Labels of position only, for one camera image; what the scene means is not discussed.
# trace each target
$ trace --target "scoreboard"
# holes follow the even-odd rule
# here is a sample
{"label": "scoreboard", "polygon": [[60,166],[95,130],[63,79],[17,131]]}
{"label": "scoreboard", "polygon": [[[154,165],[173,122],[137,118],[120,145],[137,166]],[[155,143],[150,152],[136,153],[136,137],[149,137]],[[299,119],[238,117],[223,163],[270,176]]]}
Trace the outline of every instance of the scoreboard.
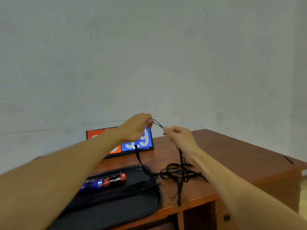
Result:
{"label": "scoreboard", "polygon": [[[116,127],[111,127],[111,128],[107,127],[102,129],[86,131],[86,139],[96,137],[101,133],[103,133],[104,131],[112,131],[115,128]],[[134,147],[135,145],[138,146],[139,151],[154,149],[151,130],[148,127],[145,128],[144,133],[140,139],[138,139],[135,142],[123,143],[117,146],[106,156],[106,158],[133,153],[135,151]]]}

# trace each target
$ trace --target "wooden desk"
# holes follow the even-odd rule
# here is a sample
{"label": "wooden desk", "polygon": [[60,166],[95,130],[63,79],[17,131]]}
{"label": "wooden desk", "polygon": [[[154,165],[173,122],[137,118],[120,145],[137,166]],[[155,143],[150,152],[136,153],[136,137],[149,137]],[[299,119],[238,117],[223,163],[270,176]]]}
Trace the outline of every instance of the wooden desk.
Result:
{"label": "wooden desk", "polygon": [[[307,163],[288,157],[294,163],[291,164],[282,154],[207,129],[192,133],[198,146],[211,157],[298,212],[301,171],[307,168]],[[154,138],[154,146],[154,150],[140,153],[142,163],[149,166],[153,172],[159,172],[170,163],[180,163],[179,153],[171,149],[168,136]],[[135,154],[107,158],[97,166],[93,174],[135,164],[139,164]],[[183,229],[183,217],[185,213],[188,215],[186,210],[207,203],[211,203],[212,229],[238,229],[232,218],[229,221],[224,220],[229,214],[225,205],[213,187],[203,179],[192,178],[188,183],[184,183],[181,207],[177,206],[177,197],[168,198],[177,192],[177,184],[171,179],[158,178],[157,181],[161,182],[160,189],[163,193],[161,209],[151,216],[114,229],[137,227],[176,213],[179,227]]]}

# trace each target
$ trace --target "floor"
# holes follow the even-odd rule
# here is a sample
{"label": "floor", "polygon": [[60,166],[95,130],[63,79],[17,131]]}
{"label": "floor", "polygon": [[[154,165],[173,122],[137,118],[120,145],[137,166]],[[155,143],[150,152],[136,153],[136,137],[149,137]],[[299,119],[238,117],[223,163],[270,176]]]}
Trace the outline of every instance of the floor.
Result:
{"label": "floor", "polygon": [[300,215],[307,220],[307,177],[304,177],[301,184]]}

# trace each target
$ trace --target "forearm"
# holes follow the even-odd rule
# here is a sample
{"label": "forearm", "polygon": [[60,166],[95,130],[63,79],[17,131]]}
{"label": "forearm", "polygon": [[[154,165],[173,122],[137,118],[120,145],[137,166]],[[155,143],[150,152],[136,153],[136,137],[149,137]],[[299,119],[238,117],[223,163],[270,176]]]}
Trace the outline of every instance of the forearm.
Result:
{"label": "forearm", "polygon": [[99,162],[121,144],[116,134],[105,131],[2,174],[0,229],[47,228]]}
{"label": "forearm", "polygon": [[307,221],[286,205],[238,177],[205,152],[191,154],[242,230],[307,229]]}

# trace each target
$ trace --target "white number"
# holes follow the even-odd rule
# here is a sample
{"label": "white number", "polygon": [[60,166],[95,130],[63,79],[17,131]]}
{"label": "white number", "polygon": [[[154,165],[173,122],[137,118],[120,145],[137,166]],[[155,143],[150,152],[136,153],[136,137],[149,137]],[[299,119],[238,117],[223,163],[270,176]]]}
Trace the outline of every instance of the white number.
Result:
{"label": "white number", "polygon": [[130,144],[125,144],[126,148],[134,148],[134,142],[131,142]]}
{"label": "white number", "polygon": [[140,140],[145,140],[145,142],[140,141],[140,145],[143,146],[143,147],[146,146],[146,145],[148,145],[148,141],[149,141],[148,132],[147,132],[146,129],[145,129],[144,133],[145,133],[145,135],[144,135],[144,136],[141,136],[141,138],[140,138]]}
{"label": "white number", "polygon": [[115,149],[113,149],[111,152],[115,152],[117,149],[118,149],[118,146]]}

